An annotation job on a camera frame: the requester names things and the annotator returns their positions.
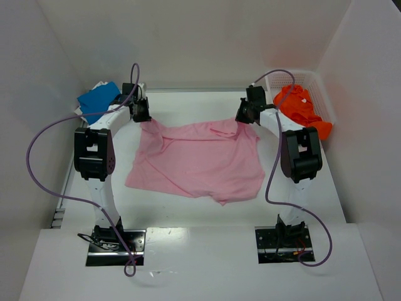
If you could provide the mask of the pink t-shirt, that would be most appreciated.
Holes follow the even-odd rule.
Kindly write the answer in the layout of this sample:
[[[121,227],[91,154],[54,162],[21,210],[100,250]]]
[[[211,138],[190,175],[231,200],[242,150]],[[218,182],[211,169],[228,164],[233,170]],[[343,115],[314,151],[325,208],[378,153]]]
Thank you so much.
[[[140,127],[127,187],[221,204],[257,196],[265,172],[250,125],[226,119],[166,127],[152,120]]]

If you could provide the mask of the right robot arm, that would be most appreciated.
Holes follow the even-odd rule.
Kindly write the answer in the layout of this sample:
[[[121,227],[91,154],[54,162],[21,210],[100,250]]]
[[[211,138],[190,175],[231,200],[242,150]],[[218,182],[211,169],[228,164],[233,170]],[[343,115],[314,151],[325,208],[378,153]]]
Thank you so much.
[[[292,121],[275,105],[266,102],[263,87],[254,85],[247,87],[236,121],[257,123],[279,138],[281,170],[285,177],[292,180],[292,184],[288,200],[283,202],[283,210],[278,215],[276,231],[282,243],[297,239],[305,228],[308,188],[323,165],[317,129]]]

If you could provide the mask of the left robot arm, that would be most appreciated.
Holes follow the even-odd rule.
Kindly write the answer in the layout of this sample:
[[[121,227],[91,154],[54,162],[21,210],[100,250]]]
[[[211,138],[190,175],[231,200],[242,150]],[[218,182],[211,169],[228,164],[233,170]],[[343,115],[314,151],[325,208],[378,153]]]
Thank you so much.
[[[113,136],[122,126],[134,122],[148,122],[149,113],[147,86],[139,83],[123,83],[122,92],[111,102],[109,114],[100,117],[87,128],[75,130],[74,167],[85,180],[94,203],[95,227],[91,235],[78,236],[107,251],[123,248],[118,239],[124,236],[121,216],[118,213],[112,191],[111,175],[115,170],[116,158]]]

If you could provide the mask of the white perforated plastic basket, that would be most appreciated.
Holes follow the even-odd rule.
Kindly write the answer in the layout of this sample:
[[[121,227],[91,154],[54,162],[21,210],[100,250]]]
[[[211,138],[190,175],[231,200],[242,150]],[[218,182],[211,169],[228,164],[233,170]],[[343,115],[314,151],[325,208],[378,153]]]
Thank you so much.
[[[309,70],[289,70],[294,76],[295,84],[302,86],[309,92],[315,114],[323,121],[333,125],[336,122],[335,113],[320,76]],[[292,83],[291,77],[285,72],[274,72],[264,78],[266,84],[266,100],[272,103],[274,97],[284,86]]]

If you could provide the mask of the blue folded t-shirt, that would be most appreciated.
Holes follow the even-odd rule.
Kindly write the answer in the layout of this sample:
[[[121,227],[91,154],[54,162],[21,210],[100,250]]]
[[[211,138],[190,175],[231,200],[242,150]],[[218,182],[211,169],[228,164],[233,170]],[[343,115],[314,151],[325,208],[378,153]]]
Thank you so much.
[[[114,82],[108,82],[78,97],[83,115],[106,112],[120,91]]]

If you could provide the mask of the orange crumpled t-shirt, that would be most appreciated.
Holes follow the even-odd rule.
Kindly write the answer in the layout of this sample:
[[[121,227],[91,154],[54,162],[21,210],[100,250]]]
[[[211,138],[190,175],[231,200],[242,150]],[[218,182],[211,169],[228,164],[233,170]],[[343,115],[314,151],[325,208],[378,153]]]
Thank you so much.
[[[309,91],[300,85],[295,85],[286,100],[281,104],[280,111],[292,121],[304,127],[315,127],[320,140],[326,140],[331,134],[333,124],[325,122],[315,114]]]

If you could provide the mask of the white folded t-shirt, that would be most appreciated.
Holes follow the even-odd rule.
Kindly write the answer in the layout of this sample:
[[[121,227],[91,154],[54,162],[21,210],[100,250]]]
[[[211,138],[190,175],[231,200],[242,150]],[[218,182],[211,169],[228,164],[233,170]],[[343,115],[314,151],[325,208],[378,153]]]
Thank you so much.
[[[93,86],[92,89],[90,89],[90,91],[92,91],[92,90],[94,90],[94,89],[96,89],[96,88],[98,88],[98,87],[100,87],[100,86],[102,86],[102,85],[107,85],[107,84],[108,84],[108,82],[99,81],[95,86]],[[81,105],[79,105],[79,106],[76,108],[76,110],[74,111],[74,113],[75,113],[76,115],[83,115],[83,112],[82,112],[82,110],[81,110]],[[86,119],[85,117],[81,117],[81,119],[82,119],[82,121],[87,122],[87,119]]]

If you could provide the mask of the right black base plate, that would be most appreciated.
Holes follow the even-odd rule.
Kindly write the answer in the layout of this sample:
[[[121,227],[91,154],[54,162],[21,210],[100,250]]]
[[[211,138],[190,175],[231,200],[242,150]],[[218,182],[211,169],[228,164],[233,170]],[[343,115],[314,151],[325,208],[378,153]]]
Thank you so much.
[[[315,262],[313,246],[308,228],[300,237],[279,241],[275,227],[255,228],[259,264],[293,263],[298,257],[306,263]]]

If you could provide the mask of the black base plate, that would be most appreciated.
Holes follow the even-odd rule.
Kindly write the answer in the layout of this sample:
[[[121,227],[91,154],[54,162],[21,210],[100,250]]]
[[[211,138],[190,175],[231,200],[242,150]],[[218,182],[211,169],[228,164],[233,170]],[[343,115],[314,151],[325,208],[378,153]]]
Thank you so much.
[[[306,263],[315,262],[313,246],[308,228],[300,237],[279,241],[275,227],[255,228],[259,264],[293,263],[298,257]]]
[[[126,230],[122,236],[135,257],[136,266],[143,266],[146,231]],[[129,259],[128,252],[119,241],[96,241],[94,240],[94,233],[91,236],[81,235],[81,237],[89,242],[86,267],[124,266]]]

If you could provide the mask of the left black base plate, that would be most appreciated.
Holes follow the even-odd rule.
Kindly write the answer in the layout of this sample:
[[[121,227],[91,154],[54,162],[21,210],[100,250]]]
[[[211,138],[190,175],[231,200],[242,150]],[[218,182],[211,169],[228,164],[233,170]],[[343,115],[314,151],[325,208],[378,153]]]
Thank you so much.
[[[126,230],[122,236],[135,257],[136,266],[143,266],[146,231]],[[96,241],[94,240],[94,233],[91,236],[81,235],[81,237],[89,242],[86,267],[124,266],[129,259],[128,252],[119,241]]]

